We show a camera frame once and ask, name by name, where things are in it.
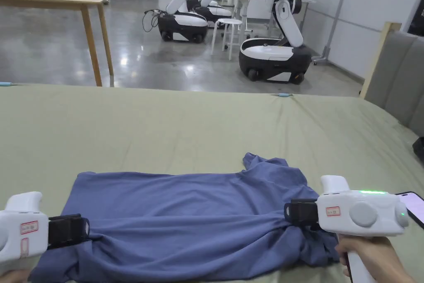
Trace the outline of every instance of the chair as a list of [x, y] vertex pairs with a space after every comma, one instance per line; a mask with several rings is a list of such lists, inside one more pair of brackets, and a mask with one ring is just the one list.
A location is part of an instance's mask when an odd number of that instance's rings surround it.
[[229, 57], [228, 59], [231, 60], [231, 55], [233, 53], [233, 40], [234, 40], [234, 25], [240, 25], [242, 24], [241, 20], [237, 20], [237, 19], [227, 19], [227, 18], [222, 18], [222, 19], [218, 19], [215, 22], [215, 28], [213, 31], [213, 38], [212, 38], [212, 47], [211, 47], [211, 55], [213, 54], [213, 49], [215, 47], [215, 39], [216, 39], [216, 32], [218, 29], [218, 24], [219, 23], [223, 23], [225, 24], [225, 29], [224, 29], [224, 38], [223, 38], [223, 42], [222, 42], [222, 50], [224, 51], [226, 48], [226, 36], [227, 36], [227, 29], [228, 29], [228, 25], [231, 24], [231, 40], [230, 40], [230, 52], [229, 52]]

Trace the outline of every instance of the wooden table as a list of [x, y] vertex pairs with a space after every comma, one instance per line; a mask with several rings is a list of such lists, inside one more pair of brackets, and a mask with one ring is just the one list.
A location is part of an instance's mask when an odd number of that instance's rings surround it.
[[102, 28], [103, 41], [106, 50], [106, 58], [109, 66], [109, 74], [113, 76], [112, 58], [110, 54], [109, 39], [106, 30], [106, 20], [103, 8], [104, 0], [0, 0], [0, 5], [10, 7], [34, 7], [42, 9], [65, 9], [80, 10], [84, 21], [85, 33], [87, 35], [88, 48], [90, 51], [91, 62], [93, 65], [94, 78], [97, 86], [102, 86], [100, 76], [99, 61], [97, 59], [96, 47], [94, 43], [93, 30], [91, 28], [89, 6], [97, 6]]
[[241, 46], [245, 40], [246, 26], [247, 26], [247, 8], [249, 6], [249, 0], [238, 0], [237, 7], [235, 8], [238, 19], [242, 20], [240, 27], [239, 45]]

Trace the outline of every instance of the finger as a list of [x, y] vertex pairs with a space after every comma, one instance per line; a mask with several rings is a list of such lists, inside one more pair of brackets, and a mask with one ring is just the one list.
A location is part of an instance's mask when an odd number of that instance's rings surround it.
[[356, 251], [358, 245], [361, 244], [363, 240], [364, 239], [360, 237], [342, 237], [339, 244], [336, 246], [336, 251], [340, 256], [349, 251]]
[[344, 269], [343, 269], [343, 274], [344, 274], [345, 276], [347, 276], [347, 277], [349, 277], [349, 278], [350, 278], [349, 270], [348, 270], [347, 268], [344, 268]]
[[347, 265], [347, 263], [346, 263], [346, 259], [345, 259], [345, 258], [343, 258], [343, 257], [340, 257], [340, 263], [341, 263], [342, 265], [344, 265], [344, 266], [346, 266], [346, 265]]
[[17, 270], [17, 271], [10, 271], [6, 273], [5, 276], [0, 278], [1, 283], [21, 283], [26, 282], [26, 280], [29, 277], [30, 270]]

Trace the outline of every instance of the human hand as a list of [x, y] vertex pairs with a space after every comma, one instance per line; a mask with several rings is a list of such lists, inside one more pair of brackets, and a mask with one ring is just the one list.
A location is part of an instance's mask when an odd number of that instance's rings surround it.
[[0, 277], [0, 283], [22, 283], [26, 282], [31, 270], [10, 271]]
[[[405, 272], [396, 251], [386, 237], [373, 237], [368, 240], [363, 237], [340, 236], [336, 251], [343, 265], [347, 264], [344, 254], [355, 251], [378, 283], [414, 283]], [[347, 268], [343, 269], [343, 273], [349, 276]]]

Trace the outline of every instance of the metal pole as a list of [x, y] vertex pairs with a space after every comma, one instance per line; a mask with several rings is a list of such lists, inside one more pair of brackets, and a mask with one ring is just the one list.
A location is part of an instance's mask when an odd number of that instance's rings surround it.
[[313, 56], [312, 61], [314, 62], [314, 65], [317, 65], [318, 63], [327, 63], [328, 56], [330, 54], [330, 45], [331, 41], [333, 40], [334, 31], [336, 30], [337, 20], [339, 19], [340, 12], [342, 10], [343, 0], [339, 0], [339, 5], [337, 7], [336, 15], [334, 16], [333, 25], [331, 27], [330, 36], [328, 38], [327, 45], [324, 47], [324, 50], [322, 51], [321, 56]]

